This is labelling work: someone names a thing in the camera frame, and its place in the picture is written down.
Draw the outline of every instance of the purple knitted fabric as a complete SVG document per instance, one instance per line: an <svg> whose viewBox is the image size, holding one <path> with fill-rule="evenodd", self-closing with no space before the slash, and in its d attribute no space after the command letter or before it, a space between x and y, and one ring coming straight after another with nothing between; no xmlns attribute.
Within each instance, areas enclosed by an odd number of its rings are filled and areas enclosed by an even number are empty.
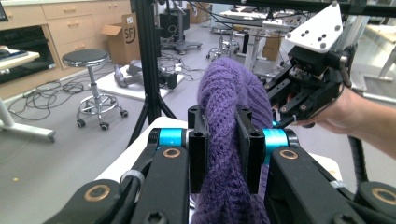
<svg viewBox="0 0 396 224"><path fill-rule="evenodd" d="M268 167L262 167L260 193L250 195L241 174L235 120L236 108L249 108L257 129L272 126L262 83L241 63L220 58L205 71L198 103L206 112L211 138L209 171L192 223L269 223L263 205Z"/></svg>

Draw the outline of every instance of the gray floor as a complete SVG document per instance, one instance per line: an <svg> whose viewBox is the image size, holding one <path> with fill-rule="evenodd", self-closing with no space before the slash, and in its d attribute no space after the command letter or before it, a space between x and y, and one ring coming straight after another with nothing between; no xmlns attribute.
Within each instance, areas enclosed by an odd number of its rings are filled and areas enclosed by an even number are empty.
<svg viewBox="0 0 396 224"><path fill-rule="evenodd" d="M210 34L208 28L192 26L186 33L186 38L205 42L202 49L190 49L184 56L176 55L172 50L166 52L181 57L190 68L205 69L210 63L205 56L210 48L217 45L219 36ZM380 48L365 36L361 43L362 47L355 59L357 72L354 76L360 76L362 71L369 71L368 68L372 73L378 73L382 64L369 62L376 55L386 54L388 49ZM287 44L282 45L283 57L286 58L285 51L289 48ZM271 72L275 67L276 62L261 62L257 69ZM97 71L97 74L100 76L111 71L112 65L108 64ZM199 72L194 73L193 80L182 81L164 97L167 105L181 120L187 120L187 109L196 104L201 75ZM394 85L375 83L370 86L369 91L391 93L395 96ZM385 88L390 92L381 92ZM85 119L87 126L80 129L76 124L77 104L88 95L90 92L84 91L72 96L65 104L51 109L50 116L40 121L15 118L17 122L55 130L55 143L31 135L0 131L0 223L42 223L58 212L79 187L99 176L126 148L143 102L120 96L120 103L130 113L128 118L123 119L118 111L112 111L104 115L104 119L110 124L107 132L101 131L96 118ZM66 96L59 94L59 102ZM47 112L29 109L23 115L39 118L45 113ZM308 152L337 161L348 187L351 190L356 189L346 136L329 133L319 126L312 129L292 129ZM366 146L366 161L370 179L396 186L395 160Z"/></svg>

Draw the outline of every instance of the rolling stool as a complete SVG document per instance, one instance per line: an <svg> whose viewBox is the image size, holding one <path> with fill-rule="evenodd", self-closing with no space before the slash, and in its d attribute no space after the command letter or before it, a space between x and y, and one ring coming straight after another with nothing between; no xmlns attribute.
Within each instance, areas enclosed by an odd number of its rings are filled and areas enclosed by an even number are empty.
<svg viewBox="0 0 396 224"><path fill-rule="evenodd" d="M215 56L212 58L212 62L221 57L222 54L228 54L228 56L231 57L230 46L234 46L234 53L237 53L239 50L239 43L233 40L233 28L226 25L216 25L212 28L212 33L220 34L219 45L207 53L207 59L210 58L211 53ZM230 39L224 40L223 35L230 35Z"/></svg>
<svg viewBox="0 0 396 224"><path fill-rule="evenodd" d="M91 80L92 96L83 99L78 104L77 125L79 128L85 126L85 121L79 117L80 114L97 115L102 130L108 130L108 123L102 121L102 114L118 107L123 118L128 117L128 111L123 110L117 98L107 94L99 93L92 67L107 63L110 60L108 53L101 49L82 49L65 54L62 62L72 67L87 67Z"/></svg>

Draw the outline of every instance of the screw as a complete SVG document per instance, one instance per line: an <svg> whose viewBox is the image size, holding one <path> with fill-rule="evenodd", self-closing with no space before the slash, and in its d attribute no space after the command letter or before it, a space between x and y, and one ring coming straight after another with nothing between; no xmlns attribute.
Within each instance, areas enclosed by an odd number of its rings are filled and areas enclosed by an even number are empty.
<svg viewBox="0 0 396 224"><path fill-rule="evenodd" d="M143 219L144 224L165 224L167 222L162 212L151 212Z"/></svg>

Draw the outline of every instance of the cabinet drawer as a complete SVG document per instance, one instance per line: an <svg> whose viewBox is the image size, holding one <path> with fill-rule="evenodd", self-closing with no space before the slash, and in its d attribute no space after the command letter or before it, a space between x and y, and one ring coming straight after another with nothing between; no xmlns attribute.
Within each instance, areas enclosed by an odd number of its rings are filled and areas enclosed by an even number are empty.
<svg viewBox="0 0 396 224"><path fill-rule="evenodd" d="M43 4L42 7L48 20L92 14L88 2Z"/></svg>
<svg viewBox="0 0 396 224"><path fill-rule="evenodd" d="M68 43L68 44L62 44L59 46L56 46L56 51L58 52L59 55L59 60L61 61L62 68L65 69L68 66L64 65L62 63L62 57L66 53L70 53L72 51L80 50L80 49L99 49L98 48L99 43L95 37L84 39L84 40L79 40L75 41L73 43Z"/></svg>
<svg viewBox="0 0 396 224"><path fill-rule="evenodd" d="M52 20L48 23L55 45L95 36L91 15Z"/></svg>
<svg viewBox="0 0 396 224"><path fill-rule="evenodd" d="M8 22L1 22L0 30L47 23L40 5L4 7L4 10L7 14Z"/></svg>

